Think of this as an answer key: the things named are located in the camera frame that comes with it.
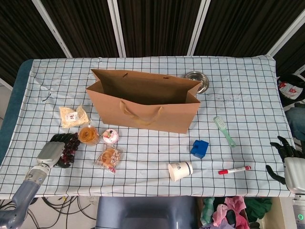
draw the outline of pile of clothes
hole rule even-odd
[[[249,222],[264,217],[264,214],[271,209],[272,203],[269,198],[244,200],[244,197],[235,196],[207,197],[203,199],[203,204],[200,229],[250,229]]]

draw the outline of pink cloth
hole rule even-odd
[[[236,229],[250,229],[248,226],[247,220],[241,216],[239,213],[241,210],[246,208],[243,197],[226,197],[224,200],[224,204],[219,204],[217,206],[217,211],[213,213],[213,225],[218,227],[222,220],[225,219],[228,210],[233,210],[236,215]]]

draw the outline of white paper cup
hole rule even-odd
[[[193,174],[193,167],[189,161],[168,164],[168,171],[172,181],[180,180],[190,174]]]

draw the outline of pen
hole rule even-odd
[[[218,171],[219,175],[224,175],[228,173],[235,173],[235,172],[240,172],[240,171],[246,171],[246,170],[251,170],[251,166],[244,166],[241,168],[232,168],[232,169],[225,169],[225,170],[220,170]]]

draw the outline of brown paper bag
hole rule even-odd
[[[87,92],[103,123],[186,133],[200,102],[199,81],[126,70],[92,69]]]

